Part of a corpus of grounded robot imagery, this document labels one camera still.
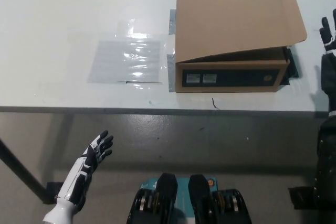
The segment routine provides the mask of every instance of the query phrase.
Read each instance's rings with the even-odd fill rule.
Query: plastic sheet
[[[99,41],[89,82],[159,82],[160,41],[124,38]]]

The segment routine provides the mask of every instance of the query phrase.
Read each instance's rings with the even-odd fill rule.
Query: gray tape
[[[167,55],[169,92],[175,92],[175,55]]]
[[[176,31],[176,9],[170,10],[170,18],[169,18],[169,35],[175,34]]]

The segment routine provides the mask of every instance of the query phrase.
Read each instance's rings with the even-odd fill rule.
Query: robot finger
[[[104,151],[107,150],[108,148],[111,148],[112,145],[113,145],[113,142],[105,143],[104,144]]]
[[[324,45],[328,44],[331,41],[331,34],[328,33],[324,27],[320,29],[320,35]]]
[[[101,163],[107,156],[110,156],[112,154],[112,150],[105,151],[103,154],[101,154],[98,162]]]
[[[106,149],[110,148],[113,144],[112,142],[113,136],[109,136],[107,139],[104,139],[103,141],[100,142],[98,148],[97,148],[97,153],[100,156]]]
[[[334,11],[332,12],[332,14],[334,16],[335,29],[336,29],[336,9],[334,9]]]
[[[330,35],[330,38],[331,38],[331,30],[330,30],[328,19],[326,17],[322,18],[322,26],[325,29],[326,34]]]
[[[95,140],[92,141],[91,145],[98,146],[100,142],[109,134],[108,131],[103,131],[99,136],[95,138]]]

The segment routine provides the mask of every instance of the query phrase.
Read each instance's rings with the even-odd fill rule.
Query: table leg
[[[26,186],[44,203],[54,204],[55,195],[52,190],[47,190],[17,159],[0,139],[0,159],[21,179]]]

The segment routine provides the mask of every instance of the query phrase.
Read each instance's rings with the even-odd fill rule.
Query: box lid
[[[177,0],[176,62],[306,39],[296,0]]]

